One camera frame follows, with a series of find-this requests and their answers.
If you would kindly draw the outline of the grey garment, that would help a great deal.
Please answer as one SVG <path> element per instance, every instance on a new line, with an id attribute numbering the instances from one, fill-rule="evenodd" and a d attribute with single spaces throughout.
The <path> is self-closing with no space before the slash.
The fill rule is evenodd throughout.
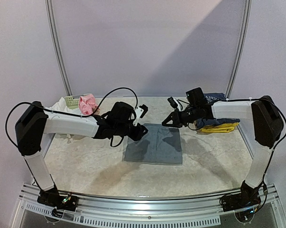
<path id="1" fill-rule="evenodd" d="M 178 128 L 143 124 L 148 132 L 139 141 L 128 139 L 124 161 L 147 164 L 181 165 L 183 152 Z"/>

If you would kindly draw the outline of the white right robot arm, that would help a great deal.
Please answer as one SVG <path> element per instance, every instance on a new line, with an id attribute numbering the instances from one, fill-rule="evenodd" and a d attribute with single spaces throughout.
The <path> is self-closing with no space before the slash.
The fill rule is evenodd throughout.
<path id="1" fill-rule="evenodd" d="M 211 103 L 203 99 L 197 104 L 179 108 L 178 101 L 170 97 L 173 107 L 163 126 L 187 127 L 198 119 L 239 119 L 245 139 L 251 146 L 253 160 L 244 180 L 250 188 L 256 188 L 263 181 L 275 145 L 284 129 L 284 121 L 273 99 L 265 95 L 254 99 L 220 100 Z"/>

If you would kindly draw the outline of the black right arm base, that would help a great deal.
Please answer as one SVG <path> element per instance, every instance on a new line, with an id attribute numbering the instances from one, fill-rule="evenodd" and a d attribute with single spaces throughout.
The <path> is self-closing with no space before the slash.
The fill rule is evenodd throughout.
<path id="1" fill-rule="evenodd" d="M 263 193 L 265 195 L 264 202 L 262 203 L 259 189 L 263 188 Z M 219 204 L 223 208 L 223 211 L 231 211 L 237 209 L 243 209 L 248 207 L 253 207 L 252 213 L 260 210 L 267 200 L 268 188 L 264 181 L 262 181 L 257 187 L 250 187 L 245 181 L 242 182 L 240 187 L 240 193 L 237 194 L 225 194 L 219 199 Z"/>

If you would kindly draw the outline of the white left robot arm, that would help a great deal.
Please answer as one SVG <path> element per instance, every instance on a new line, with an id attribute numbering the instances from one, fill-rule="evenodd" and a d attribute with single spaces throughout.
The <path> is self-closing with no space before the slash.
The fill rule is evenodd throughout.
<path id="1" fill-rule="evenodd" d="M 46 109 L 39 101 L 30 103 L 15 124 L 17 148 L 37 186 L 44 191 L 44 200 L 51 206 L 58 206 L 62 201 L 60 193 L 53 189 L 55 183 L 44 160 L 55 134 L 109 140 L 119 136 L 139 141 L 148 132 L 138 122 L 147 111 L 144 104 L 133 108 L 125 102 L 116 102 L 107 113 L 86 117 Z"/>

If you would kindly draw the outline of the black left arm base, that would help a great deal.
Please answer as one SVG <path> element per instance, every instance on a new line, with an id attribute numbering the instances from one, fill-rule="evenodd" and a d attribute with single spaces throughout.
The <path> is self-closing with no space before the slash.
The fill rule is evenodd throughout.
<path id="1" fill-rule="evenodd" d="M 71 193 L 61 195 L 56 185 L 50 190 L 41 190 L 37 202 L 58 210 L 76 211 L 79 198 Z"/>

